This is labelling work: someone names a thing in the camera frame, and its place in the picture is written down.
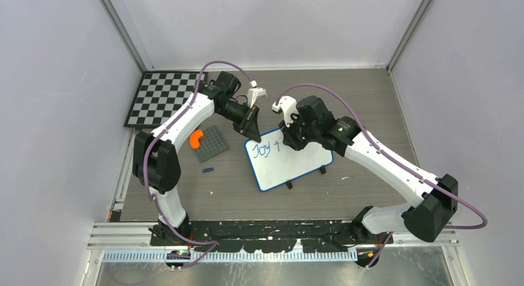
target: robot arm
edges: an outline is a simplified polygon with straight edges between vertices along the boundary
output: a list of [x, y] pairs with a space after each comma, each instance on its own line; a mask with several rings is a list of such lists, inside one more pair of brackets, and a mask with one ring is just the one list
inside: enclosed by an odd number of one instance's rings
[[[155, 137], [167, 130], [155, 144], [148, 158], [147, 172], [150, 182], [148, 188], [150, 188], [151, 194], [156, 195], [159, 207], [170, 224], [182, 235], [188, 234], [189, 226], [184, 225], [184, 222], [188, 222], [188, 217], [180, 203], [177, 191], [177, 183], [181, 175], [177, 153], [191, 133], [214, 113], [233, 121], [233, 129], [236, 132], [260, 142], [261, 137], [257, 124], [259, 108], [253, 103], [257, 98], [265, 96], [265, 90], [257, 88], [256, 83], [252, 83], [252, 86], [254, 87], [249, 90], [250, 95], [252, 95], [250, 102], [239, 104], [232, 97], [240, 88], [240, 81], [230, 73], [221, 72], [216, 80], [200, 83], [200, 91], [193, 104], [189, 105], [189, 101], [187, 101], [160, 127], [154, 129], [151, 133], [140, 132], [135, 137], [133, 175], [138, 177], [140, 183], [144, 185], [143, 162], [146, 149]], [[186, 107], [189, 107], [186, 113], [169, 128], [168, 125]], [[159, 221], [161, 222], [160, 225], [165, 225], [162, 217], [159, 218]], [[169, 231], [168, 227], [163, 228], [166, 232]]]
[[[284, 96], [273, 104], [273, 111], [283, 113], [284, 120], [279, 128], [284, 134], [283, 143], [294, 150], [301, 150], [309, 142], [320, 143], [323, 148], [335, 151], [342, 157], [355, 161], [371, 170], [395, 188], [406, 203], [386, 208], [365, 207], [353, 220], [355, 235], [361, 240], [369, 234], [409, 231], [426, 242], [433, 242], [457, 210], [457, 203], [410, 175], [394, 164], [384, 153], [377, 151], [367, 140], [358, 124], [350, 117], [335, 119], [322, 99], [309, 96], [298, 103]], [[450, 175], [437, 178], [421, 170], [404, 158], [382, 145], [370, 132], [371, 139], [424, 179], [445, 188], [453, 194], [458, 192], [458, 183]]]

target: white wall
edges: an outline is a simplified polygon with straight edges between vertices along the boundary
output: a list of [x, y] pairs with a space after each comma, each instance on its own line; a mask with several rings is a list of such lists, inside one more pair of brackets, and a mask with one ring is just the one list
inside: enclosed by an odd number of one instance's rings
[[421, 0], [113, 1], [156, 69], [200, 69], [385, 66]]
[[[524, 0], [435, 0], [394, 69], [423, 167], [459, 182], [474, 285], [522, 285]], [[455, 224], [477, 217], [459, 207]]]
[[0, 0], [0, 285], [78, 285], [139, 71], [98, 0]]

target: whiteboard stand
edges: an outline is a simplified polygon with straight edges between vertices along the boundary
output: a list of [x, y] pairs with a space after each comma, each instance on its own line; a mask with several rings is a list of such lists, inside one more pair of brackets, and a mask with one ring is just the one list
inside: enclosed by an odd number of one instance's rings
[[309, 143], [295, 151], [282, 142], [279, 128], [262, 134], [262, 142], [247, 140], [244, 148], [260, 191], [268, 191], [333, 162], [332, 151]]

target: wooden table surface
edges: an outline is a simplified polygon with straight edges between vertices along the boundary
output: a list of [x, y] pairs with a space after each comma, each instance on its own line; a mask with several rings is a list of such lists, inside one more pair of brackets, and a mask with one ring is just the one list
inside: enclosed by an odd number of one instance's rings
[[[248, 80], [239, 73], [234, 74], [243, 84], [239, 94], [246, 93]], [[342, 95], [379, 141], [408, 161], [415, 161], [386, 70], [274, 70], [249, 74], [268, 92], [267, 98], [256, 103], [261, 108], [258, 117], [261, 133], [276, 128], [282, 120], [281, 115], [271, 111], [271, 103], [279, 93], [298, 82], [319, 83]], [[217, 75], [213, 72], [209, 76], [214, 79]], [[319, 96], [336, 118], [350, 116], [338, 100], [323, 91], [297, 88], [289, 95], [297, 101], [309, 95]], [[233, 130], [231, 121], [217, 114], [201, 127], [212, 125], [217, 125], [229, 142], [228, 151], [202, 164], [188, 142], [179, 151], [182, 177], [178, 190], [191, 219], [351, 219], [368, 205], [390, 206], [405, 202], [371, 171], [337, 154], [324, 175], [314, 172], [299, 178], [293, 181], [291, 190], [281, 186], [260, 192], [243, 147], [246, 138]], [[202, 169], [207, 167], [213, 167], [214, 171], [203, 174]], [[132, 177], [121, 220], [156, 219], [157, 213], [146, 197], [144, 186]]]

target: metal frame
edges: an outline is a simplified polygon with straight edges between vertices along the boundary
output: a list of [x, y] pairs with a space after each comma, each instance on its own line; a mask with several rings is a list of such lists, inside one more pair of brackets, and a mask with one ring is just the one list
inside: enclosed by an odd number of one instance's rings
[[[101, 268], [101, 264], [105, 259], [111, 257], [108, 262], [115, 262], [115, 254], [128, 254], [133, 252], [135, 255], [144, 254], [155, 254], [161, 255], [163, 261], [163, 253], [171, 250], [187, 249], [185, 246], [151, 246], [149, 244], [151, 238], [151, 232], [148, 230], [149, 227], [155, 225], [156, 222], [99, 222], [93, 226], [91, 238], [88, 242], [88, 260], [85, 266], [84, 278], [82, 280], [82, 286], [94, 286]], [[463, 267], [463, 263], [460, 259], [460, 242], [453, 230], [444, 230], [438, 236], [437, 240], [433, 243], [426, 243], [410, 233], [394, 233], [394, 243], [387, 244], [387, 247], [399, 248], [399, 247], [440, 247], [444, 254], [447, 267], [449, 269], [452, 281], [454, 285], [471, 285], [468, 280], [466, 271]], [[357, 248], [374, 248], [374, 244], [357, 245], [353, 249]], [[300, 251], [301, 246], [298, 243], [295, 249]], [[228, 259], [220, 258], [223, 260], [208, 260], [207, 262], [241, 262], [246, 261], [243, 253], [218, 253], [218, 255], [224, 255]], [[261, 255], [258, 262], [274, 262], [274, 256], [271, 254], [259, 254]], [[298, 260], [291, 261], [343, 261], [347, 257], [340, 258], [340, 256], [317, 256], [314, 253], [302, 254], [303, 256]], [[150, 261], [151, 263], [158, 263], [158, 260]]]
[[127, 135], [127, 145], [125, 146], [124, 157], [120, 162], [120, 172], [116, 182], [115, 194], [111, 201], [111, 211], [120, 211], [124, 208], [125, 195], [129, 187], [129, 180], [131, 179], [133, 167], [133, 145], [135, 143], [135, 136], [137, 131], [132, 128]]
[[151, 59], [122, 0], [100, 0], [100, 4], [102, 4], [106, 10], [109, 19], [111, 19], [111, 22], [138, 68], [142, 72], [151, 69], [154, 70]]
[[396, 63], [399, 61], [400, 56], [402, 55], [402, 53], [404, 52], [404, 49], [406, 48], [406, 45], [408, 44], [414, 32], [418, 28], [420, 22], [424, 18], [424, 15], [427, 13], [432, 2], [433, 0], [422, 0], [420, 2], [420, 5], [418, 6], [418, 9], [415, 12], [415, 16], [413, 17], [408, 28], [406, 29], [406, 32], [404, 32], [404, 35], [402, 36], [402, 39], [400, 40], [400, 43], [397, 46], [397, 49], [395, 50], [395, 52], [393, 53], [393, 56], [391, 57], [391, 61], [389, 61], [389, 64], [386, 67], [387, 72], [389, 74], [391, 73], [391, 71], [393, 71], [393, 68], [395, 67]]

